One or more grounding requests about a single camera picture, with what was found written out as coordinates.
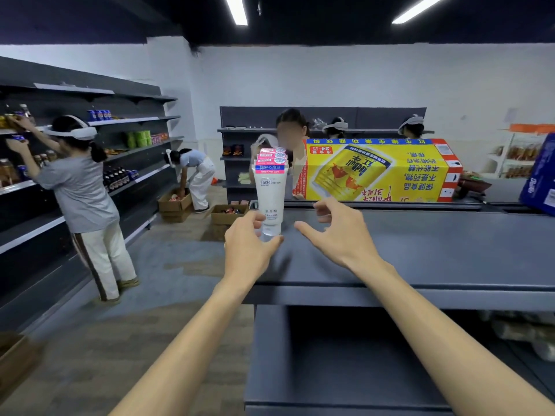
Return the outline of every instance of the gray t-shirt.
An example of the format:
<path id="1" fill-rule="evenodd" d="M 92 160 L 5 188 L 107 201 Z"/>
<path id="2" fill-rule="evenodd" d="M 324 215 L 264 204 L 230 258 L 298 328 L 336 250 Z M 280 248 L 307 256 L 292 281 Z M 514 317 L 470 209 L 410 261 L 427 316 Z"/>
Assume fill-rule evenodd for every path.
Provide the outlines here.
<path id="1" fill-rule="evenodd" d="M 43 167 L 36 178 L 42 188 L 54 190 L 72 233 L 99 231 L 119 220 L 102 169 L 90 156 L 66 157 Z"/>
<path id="2" fill-rule="evenodd" d="M 196 168 L 203 162 L 205 158 L 206 155 L 204 153 L 192 149 L 191 151 L 179 156 L 179 163 L 181 164 L 181 166 L 190 166 L 191 168 Z"/>

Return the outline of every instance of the barcode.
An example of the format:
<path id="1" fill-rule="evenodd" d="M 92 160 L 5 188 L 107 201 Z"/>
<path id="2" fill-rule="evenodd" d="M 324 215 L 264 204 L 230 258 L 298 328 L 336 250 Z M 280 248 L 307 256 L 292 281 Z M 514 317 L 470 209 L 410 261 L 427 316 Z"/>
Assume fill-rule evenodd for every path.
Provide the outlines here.
<path id="1" fill-rule="evenodd" d="M 442 155 L 452 155 L 453 152 L 451 151 L 451 149 L 449 148 L 448 145 L 446 144 L 436 144 L 437 150 L 439 151 L 439 153 L 441 153 Z"/>
<path id="2" fill-rule="evenodd" d="M 555 207 L 555 190 L 554 189 L 551 189 L 547 193 L 547 197 L 545 198 L 545 201 L 543 203 L 547 206 Z"/>

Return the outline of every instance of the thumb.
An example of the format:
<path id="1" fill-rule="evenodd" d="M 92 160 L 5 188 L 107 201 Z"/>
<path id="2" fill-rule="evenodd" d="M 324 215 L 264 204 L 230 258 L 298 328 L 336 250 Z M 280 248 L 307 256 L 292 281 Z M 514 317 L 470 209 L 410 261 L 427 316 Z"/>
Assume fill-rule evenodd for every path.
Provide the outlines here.
<path id="1" fill-rule="evenodd" d="M 301 232 L 310 242 L 317 246 L 322 232 L 315 230 L 306 222 L 295 222 L 295 229 Z"/>
<path id="2" fill-rule="evenodd" d="M 278 250 L 279 246 L 283 242 L 283 235 L 274 236 L 268 242 L 266 242 L 266 248 L 270 252 L 270 257 Z"/>

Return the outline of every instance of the white pants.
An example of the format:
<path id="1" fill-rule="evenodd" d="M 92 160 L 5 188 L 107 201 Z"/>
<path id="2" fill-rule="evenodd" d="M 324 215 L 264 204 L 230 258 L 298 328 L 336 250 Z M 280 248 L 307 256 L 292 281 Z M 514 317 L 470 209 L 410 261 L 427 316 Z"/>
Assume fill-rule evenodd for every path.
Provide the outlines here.
<path id="1" fill-rule="evenodd" d="M 121 280 L 133 280 L 136 277 L 119 222 L 100 231 L 73 233 L 72 238 L 79 256 L 93 274 L 101 300 L 118 298 L 118 285 L 112 265 Z"/>
<path id="2" fill-rule="evenodd" d="M 197 166 L 197 170 L 189 180 L 189 191 L 193 200 L 195 210 L 208 208 L 206 193 L 212 184 L 212 178 L 216 173 L 216 168 L 209 157 L 205 157 L 203 162 Z"/>

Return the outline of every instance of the striped pants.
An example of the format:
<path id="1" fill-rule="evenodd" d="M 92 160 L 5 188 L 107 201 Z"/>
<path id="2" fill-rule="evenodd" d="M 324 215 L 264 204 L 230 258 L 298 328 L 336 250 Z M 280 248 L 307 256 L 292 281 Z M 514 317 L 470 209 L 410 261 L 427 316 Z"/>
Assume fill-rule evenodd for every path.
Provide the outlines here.
<path id="1" fill-rule="evenodd" d="M 73 233 L 72 239 L 83 263 L 93 274 L 101 300 L 119 297 L 112 265 L 121 280 L 136 278 L 135 268 L 125 247 L 119 222 L 114 222 L 100 231 Z"/>

